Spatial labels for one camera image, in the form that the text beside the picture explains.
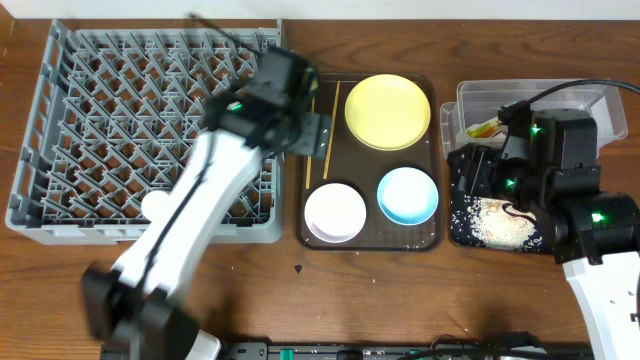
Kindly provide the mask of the green snack wrapper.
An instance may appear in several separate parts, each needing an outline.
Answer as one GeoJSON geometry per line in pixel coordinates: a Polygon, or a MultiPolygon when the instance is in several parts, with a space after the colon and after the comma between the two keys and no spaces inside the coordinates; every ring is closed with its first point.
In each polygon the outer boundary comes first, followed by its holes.
{"type": "Polygon", "coordinates": [[[467,129],[467,134],[471,138],[488,139],[501,133],[501,123],[497,117],[489,119],[483,123],[475,124],[467,129]]]}

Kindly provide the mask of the wooden chopstick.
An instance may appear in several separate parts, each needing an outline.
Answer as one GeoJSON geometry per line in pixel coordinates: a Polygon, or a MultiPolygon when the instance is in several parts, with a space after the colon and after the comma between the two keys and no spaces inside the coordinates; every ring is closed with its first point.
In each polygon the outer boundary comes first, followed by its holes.
{"type": "MultiPolygon", "coordinates": [[[[315,96],[312,98],[311,101],[311,112],[315,112],[315,96]]],[[[311,171],[312,171],[312,157],[311,156],[307,156],[306,159],[306,173],[305,173],[305,190],[309,190],[311,187],[311,171]]]]}
{"type": "Polygon", "coordinates": [[[324,167],[323,167],[323,176],[322,176],[323,180],[327,180],[328,179],[328,173],[329,173],[329,168],[330,168],[330,159],[331,159],[331,153],[332,153],[332,147],[333,147],[334,130],[335,130],[335,124],[336,124],[336,116],[337,116],[339,96],[340,96],[340,87],[341,87],[341,81],[337,81],[336,82],[336,88],[335,88],[335,94],[334,94],[334,100],[333,100],[333,104],[332,104],[331,128],[330,128],[330,134],[329,134],[329,142],[328,142],[327,153],[326,153],[326,158],[325,158],[324,167]]]}

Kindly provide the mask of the light blue bowl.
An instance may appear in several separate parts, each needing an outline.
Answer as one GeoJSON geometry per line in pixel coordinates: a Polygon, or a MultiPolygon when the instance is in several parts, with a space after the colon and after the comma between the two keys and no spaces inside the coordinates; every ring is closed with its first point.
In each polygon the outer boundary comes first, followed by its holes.
{"type": "Polygon", "coordinates": [[[380,180],[376,199],[382,213],[401,226],[417,226],[430,220],[439,205],[435,181],[414,167],[389,171],[380,180]]]}

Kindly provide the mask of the pink bowl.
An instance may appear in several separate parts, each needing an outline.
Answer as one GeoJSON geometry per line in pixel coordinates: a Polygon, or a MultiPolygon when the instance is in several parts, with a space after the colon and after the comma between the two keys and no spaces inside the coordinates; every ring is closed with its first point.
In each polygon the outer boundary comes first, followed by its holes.
{"type": "Polygon", "coordinates": [[[329,183],[314,190],[304,206],[304,222],[323,242],[338,244],[353,239],[364,228],[367,208],[353,187],[329,183]]]}

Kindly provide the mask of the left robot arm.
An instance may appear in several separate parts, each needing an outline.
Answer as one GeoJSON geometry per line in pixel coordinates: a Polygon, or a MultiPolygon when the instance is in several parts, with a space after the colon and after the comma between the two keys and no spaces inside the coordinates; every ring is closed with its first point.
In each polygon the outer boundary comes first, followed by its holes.
{"type": "Polygon", "coordinates": [[[266,156],[323,158],[328,116],[310,110],[319,86],[304,57],[271,46],[246,80],[208,98],[191,158],[149,226],[108,271],[81,277],[90,334],[103,359],[216,359],[221,341],[182,307],[222,220],[266,156]]]}

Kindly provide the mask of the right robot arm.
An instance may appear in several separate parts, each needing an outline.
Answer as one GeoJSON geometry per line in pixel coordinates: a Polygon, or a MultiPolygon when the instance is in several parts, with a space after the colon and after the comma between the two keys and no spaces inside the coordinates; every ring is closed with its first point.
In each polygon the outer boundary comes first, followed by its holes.
{"type": "Polygon", "coordinates": [[[563,268],[597,359],[639,356],[639,207],[600,188],[597,123],[579,109],[498,111],[500,149],[468,143],[447,162],[453,186],[534,216],[563,268]]]}

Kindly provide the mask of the black waste tray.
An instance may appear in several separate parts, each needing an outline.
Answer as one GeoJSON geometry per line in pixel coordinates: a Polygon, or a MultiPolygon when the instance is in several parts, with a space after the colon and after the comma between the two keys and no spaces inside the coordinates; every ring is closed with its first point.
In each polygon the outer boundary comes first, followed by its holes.
{"type": "Polygon", "coordinates": [[[500,151],[482,145],[465,145],[447,155],[450,174],[450,235],[460,246],[550,255],[532,213],[495,198],[489,186],[500,151]]]}

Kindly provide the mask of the rice food waste pile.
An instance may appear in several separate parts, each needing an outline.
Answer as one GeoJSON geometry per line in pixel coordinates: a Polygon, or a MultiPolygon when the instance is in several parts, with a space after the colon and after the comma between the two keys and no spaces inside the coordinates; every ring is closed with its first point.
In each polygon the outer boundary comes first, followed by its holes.
{"type": "Polygon", "coordinates": [[[450,234],[454,243],[466,247],[512,252],[548,253],[532,213],[516,210],[498,199],[450,195],[450,234]]]}

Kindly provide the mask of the clear plastic bin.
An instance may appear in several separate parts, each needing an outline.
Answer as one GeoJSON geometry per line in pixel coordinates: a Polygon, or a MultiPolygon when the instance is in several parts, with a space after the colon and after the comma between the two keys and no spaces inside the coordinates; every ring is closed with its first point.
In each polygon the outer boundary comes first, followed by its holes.
{"type": "MultiPolygon", "coordinates": [[[[529,154],[531,134],[509,137],[505,130],[493,138],[471,138],[467,129],[498,116],[498,109],[562,84],[562,79],[504,79],[463,81],[457,100],[440,108],[442,149],[445,155],[467,144],[504,151],[509,156],[529,154]]],[[[589,113],[597,123],[597,146],[602,148],[628,135],[628,124],[619,89],[605,85],[582,85],[559,90],[534,102],[533,111],[567,108],[589,113]]]]}

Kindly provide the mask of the yellow plate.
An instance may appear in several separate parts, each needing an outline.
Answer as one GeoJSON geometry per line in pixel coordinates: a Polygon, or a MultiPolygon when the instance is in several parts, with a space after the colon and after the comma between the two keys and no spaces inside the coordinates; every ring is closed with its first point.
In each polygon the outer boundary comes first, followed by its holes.
{"type": "Polygon", "coordinates": [[[380,74],[360,81],[348,94],[346,124],[364,145],[397,151],[416,143],[428,130],[431,105],[424,91],[399,75],[380,74]]]}

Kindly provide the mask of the dark brown serving tray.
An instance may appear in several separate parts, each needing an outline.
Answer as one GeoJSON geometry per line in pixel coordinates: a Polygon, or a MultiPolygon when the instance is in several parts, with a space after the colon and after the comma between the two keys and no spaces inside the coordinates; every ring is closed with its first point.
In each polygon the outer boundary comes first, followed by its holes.
{"type": "Polygon", "coordinates": [[[391,222],[380,210],[376,192],[382,177],[398,167],[414,167],[440,183],[439,116],[431,115],[431,123],[419,142],[393,152],[370,148],[348,129],[345,120],[345,104],[349,92],[369,75],[367,73],[322,73],[315,98],[315,111],[331,117],[336,82],[341,81],[338,111],[334,130],[333,147],[328,179],[323,180],[325,159],[312,158],[311,187],[305,190],[307,157],[297,159],[298,185],[295,207],[295,234],[302,245],[313,250],[334,251],[414,251],[427,252],[436,248],[444,235],[444,218],[441,210],[428,221],[417,226],[401,226],[391,222]],[[344,183],[353,187],[363,197],[367,218],[364,228],[353,239],[331,244],[316,238],[304,222],[304,206],[316,188],[327,183],[344,183]]]}

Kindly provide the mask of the grey dish rack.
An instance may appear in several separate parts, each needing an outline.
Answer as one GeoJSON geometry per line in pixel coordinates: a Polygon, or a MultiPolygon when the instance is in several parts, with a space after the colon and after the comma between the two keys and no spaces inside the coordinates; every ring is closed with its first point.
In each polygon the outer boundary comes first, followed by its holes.
{"type": "Polygon", "coordinates": [[[80,29],[53,21],[5,222],[44,245],[138,239],[150,192],[170,190],[200,133],[204,100],[256,72],[282,24],[80,29]]]}

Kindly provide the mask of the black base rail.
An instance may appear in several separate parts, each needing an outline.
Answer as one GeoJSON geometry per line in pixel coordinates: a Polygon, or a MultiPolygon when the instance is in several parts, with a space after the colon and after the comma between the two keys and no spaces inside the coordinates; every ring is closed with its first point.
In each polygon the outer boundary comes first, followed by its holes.
{"type": "Polygon", "coordinates": [[[503,359],[504,352],[519,351],[549,359],[595,358],[586,345],[545,344],[527,332],[506,333],[472,340],[441,335],[423,344],[393,343],[273,343],[264,339],[228,342],[218,356],[223,360],[385,360],[420,359],[428,352],[432,359],[503,359]]]}

